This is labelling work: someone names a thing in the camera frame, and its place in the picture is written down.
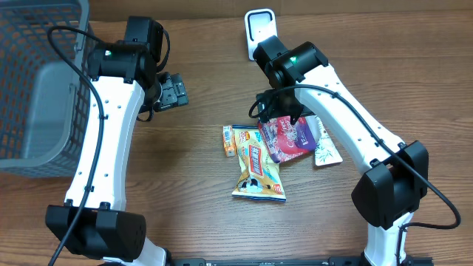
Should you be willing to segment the red purple snack packet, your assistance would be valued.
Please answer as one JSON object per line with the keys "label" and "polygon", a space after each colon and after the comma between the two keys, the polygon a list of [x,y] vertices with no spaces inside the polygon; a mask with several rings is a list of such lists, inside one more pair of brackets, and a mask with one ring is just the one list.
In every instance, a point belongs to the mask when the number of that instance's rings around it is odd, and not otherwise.
{"label": "red purple snack packet", "polygon": [[290,116],[258,122],[265,146],[275,163],[284,163],[310,151],[315,151],[321,133],[316,116],[299,118],[294,125]]}

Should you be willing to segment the small orange candy pack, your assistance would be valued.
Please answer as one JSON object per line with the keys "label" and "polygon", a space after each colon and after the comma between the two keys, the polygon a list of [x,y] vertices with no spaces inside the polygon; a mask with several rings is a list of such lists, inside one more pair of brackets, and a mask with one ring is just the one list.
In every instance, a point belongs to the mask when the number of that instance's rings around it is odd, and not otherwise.
{"label": "small orange candy pack", "polygon": [[233,157],[236,155],[236,144],[234,139],[234,130],[232,126],[223,126],[222,141],[226,157]]}

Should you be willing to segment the white orange snack bag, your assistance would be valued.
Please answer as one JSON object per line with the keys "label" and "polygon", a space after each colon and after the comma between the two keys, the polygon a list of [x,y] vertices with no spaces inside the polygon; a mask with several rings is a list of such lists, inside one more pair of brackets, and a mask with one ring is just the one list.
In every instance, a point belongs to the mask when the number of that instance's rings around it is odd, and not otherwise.
{"label": "white orange snack bag", "polygon": [[241,175],[234,197],[285,202],[286,195],[275,163],[257,126],[233,125]]}

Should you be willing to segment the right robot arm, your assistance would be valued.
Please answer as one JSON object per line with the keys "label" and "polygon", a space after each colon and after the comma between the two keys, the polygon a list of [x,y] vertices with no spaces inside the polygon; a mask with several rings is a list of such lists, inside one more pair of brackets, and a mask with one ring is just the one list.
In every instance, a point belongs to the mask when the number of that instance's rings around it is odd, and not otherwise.
{"label": "right robot arm", "polygon": [[361,179],[352,201],[368,223],[360,265],[430,265],[406,254],[407,229],[427,194],[429,154],[383,127],[348,91],[328,58],[305,42],[289,50],[271,36],[257,44],[253,59],[271,88],[252,106],[262,122],[289,117],[291,123],[317,115],[352,157]]}

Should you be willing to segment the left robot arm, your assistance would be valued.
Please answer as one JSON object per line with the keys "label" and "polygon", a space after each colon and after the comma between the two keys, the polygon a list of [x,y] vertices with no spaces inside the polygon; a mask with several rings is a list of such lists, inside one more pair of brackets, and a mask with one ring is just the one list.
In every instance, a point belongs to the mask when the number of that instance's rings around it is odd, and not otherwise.
{"label": "left robot arm", "polygon": [[126,210],[126,168],[136,122],[146,113],[185,106],[178,74],[164,70],[168,32],[153,18],[132,16],[124,39],[97,40],[78,77],[92,97],[81,156],[62,205],[45,222],[59,250],[105,265],[170,265],[171,253],[146,235],[146,220]]}

